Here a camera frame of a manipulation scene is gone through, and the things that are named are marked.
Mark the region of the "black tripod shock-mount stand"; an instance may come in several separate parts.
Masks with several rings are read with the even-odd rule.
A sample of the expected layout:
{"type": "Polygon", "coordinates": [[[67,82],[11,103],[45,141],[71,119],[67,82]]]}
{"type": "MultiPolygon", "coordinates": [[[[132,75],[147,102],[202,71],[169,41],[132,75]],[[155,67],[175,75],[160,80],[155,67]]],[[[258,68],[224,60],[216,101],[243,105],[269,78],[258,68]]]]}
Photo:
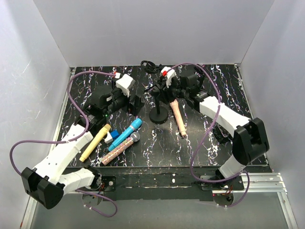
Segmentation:
{"type": "MultiPolygon", "coordinates": [[[[148,74],[159,74],[159,79],[157,80],[157,83],[165,82],[165,79],[162,79],[160,76],[161,69],[164,67],[163,65],[161,65],[161,64],[156,65],[155,63],[153,63],[151,61],[143,60],[143,61],[141,61],[141,67],[143,67],[144,71],[148,74]]],[[[152,94],[153,86],[145,89],[144,92],[149,92],[151,95],[156,95],[156,94],[152,94]]]]}

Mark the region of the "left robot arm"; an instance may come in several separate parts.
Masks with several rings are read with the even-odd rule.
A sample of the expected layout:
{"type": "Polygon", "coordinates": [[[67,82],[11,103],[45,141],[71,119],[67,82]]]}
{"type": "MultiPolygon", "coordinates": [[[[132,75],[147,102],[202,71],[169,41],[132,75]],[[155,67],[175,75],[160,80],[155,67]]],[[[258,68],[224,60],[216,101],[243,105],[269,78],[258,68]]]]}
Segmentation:
{"type": "Polygon", "coordinates": [[[107,117],[125,108],[136,116],[144,103],[140,95],[130,95],[128,89],[101,86],[93,91],[89,102],[55,148],[34,168],[26,167],[21,178],[25,192],[46,209],[55,207],[64,195],[82,187],[96,191],[102,185],[102,175],[86,166],[76,172],[63,174],[71,160],[82,151],[86,160],[104,137],[109,137],[111,126],[107,117]]]}

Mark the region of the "blue and white block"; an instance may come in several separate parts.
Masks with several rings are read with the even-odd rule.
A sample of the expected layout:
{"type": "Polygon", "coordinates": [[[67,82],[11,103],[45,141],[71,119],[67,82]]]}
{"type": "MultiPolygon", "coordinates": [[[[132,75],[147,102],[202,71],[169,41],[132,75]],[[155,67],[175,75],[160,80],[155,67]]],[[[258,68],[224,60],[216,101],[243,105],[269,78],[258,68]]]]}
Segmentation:
{"type": "Polygon", "coordinates": [[[119,137],[119,133],[117,130],[112,132],[107,132],[106,136],[103,138],[106,144],[113,142],[115,139],[119,137]]]}

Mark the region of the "pink microphone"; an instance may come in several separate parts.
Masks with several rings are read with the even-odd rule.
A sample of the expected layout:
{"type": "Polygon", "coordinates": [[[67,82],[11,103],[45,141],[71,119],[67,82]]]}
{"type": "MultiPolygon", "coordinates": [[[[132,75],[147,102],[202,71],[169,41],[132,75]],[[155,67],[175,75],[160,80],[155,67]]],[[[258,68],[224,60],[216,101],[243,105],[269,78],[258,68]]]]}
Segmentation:
{"type": "Polygon", "coordinates": [[[175,99],[174,101],[170,102],[170,107],[173,111],[173,114],[174,114],[174,117],[175,117],[175,120],[176,120],[176,123],[177,123],[177,126],[178,126],[178,129],[179,129],[179,132],[180,132],[181,136],[183,138],[186,138],[187,133],[186,133],[184,122],[183,122],[183,119],[182,119],[182,116],[181,116],[181,113],[180,113],[178,101],[175,99]]]}

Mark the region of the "glitter rhinestone microphone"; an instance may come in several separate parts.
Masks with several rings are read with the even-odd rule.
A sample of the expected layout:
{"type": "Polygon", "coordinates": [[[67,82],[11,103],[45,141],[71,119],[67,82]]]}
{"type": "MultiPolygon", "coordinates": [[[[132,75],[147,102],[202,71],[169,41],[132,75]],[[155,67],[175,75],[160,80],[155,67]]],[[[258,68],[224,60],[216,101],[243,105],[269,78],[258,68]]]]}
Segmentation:
{"type": "Polygon", "coordinates": [[[119,154],[124,152],[128,147],[130,147],[133,143],[136,143],[140,140],[140,134],[137,132],[132,133],[128,138],[126,138],[123,142],[121,142],[117,147],[115,147],[112,151],[106,154],[102,159],[101,163],[106,166],[112,160],[114,160],[119,154]]]}

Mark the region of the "cyan blue microphone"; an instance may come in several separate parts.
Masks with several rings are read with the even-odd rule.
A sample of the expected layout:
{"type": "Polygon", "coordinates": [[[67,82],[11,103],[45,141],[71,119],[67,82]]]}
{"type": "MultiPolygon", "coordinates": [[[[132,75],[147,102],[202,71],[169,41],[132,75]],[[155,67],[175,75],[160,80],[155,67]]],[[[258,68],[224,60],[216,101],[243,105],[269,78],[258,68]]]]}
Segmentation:
{"type": "Polygon", "coordinates": [[[142,125],[142,119],[135,119],[124,132],[122,132],[117,139],[109,146],[108,151],[112,151],[120,143],[122,143],[126,138],[128,138],[134,131],[136,131],[142,125]]]}

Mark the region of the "cream yellow microphone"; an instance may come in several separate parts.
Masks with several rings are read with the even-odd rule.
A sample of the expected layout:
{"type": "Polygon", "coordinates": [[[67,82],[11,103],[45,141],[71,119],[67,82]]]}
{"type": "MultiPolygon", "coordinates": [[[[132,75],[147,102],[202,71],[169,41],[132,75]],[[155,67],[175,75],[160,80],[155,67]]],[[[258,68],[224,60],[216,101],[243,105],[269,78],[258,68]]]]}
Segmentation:
{"type": "Polygon", "coordinates": [[[106,124],[93,138],[93,140],[90,142],[90,144],[87,146],[87,148],[84,150],[82,155],[80,156],[79,160],[81,162],[84,162],[89,155],[92,153],[92,151],[95,149],[95,147],[99,144],[99,142],[107,135],[107,133],[110,131],[111,126],[109,124],[106,124]]]}

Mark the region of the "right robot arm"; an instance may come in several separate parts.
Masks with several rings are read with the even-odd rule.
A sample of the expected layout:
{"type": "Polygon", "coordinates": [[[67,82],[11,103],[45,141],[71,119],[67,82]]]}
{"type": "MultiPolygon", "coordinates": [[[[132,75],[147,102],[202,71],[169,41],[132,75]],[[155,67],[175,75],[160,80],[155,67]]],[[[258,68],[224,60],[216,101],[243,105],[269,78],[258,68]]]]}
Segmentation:
{"type": "Polygon", "coordinates": [[[156,107],[150,112],[150,119],[154,123],[164,123],[168,111],[159,106],[159,102],[169,104],[176,119],[182,137],[186,137],[178,98],[185,99],[188,105],[197,112],[213,119],[208,136],[212,129],[219,134],[219,141],[232,141],[232,155],[217,169],[214,179],[207,183],[216,183],[220,189],[228,189],[237,177],[250,163],[266,153],[269,142],[264,123],[261,119],[250,119],[226,106],[220,100],[220,95],[211,96],[201,89],[202,82],[195,74],[177,78],[171,67],[164,67],[160,71],[160,78],[152,87],[151,94],[155,97],[156,107]]]}

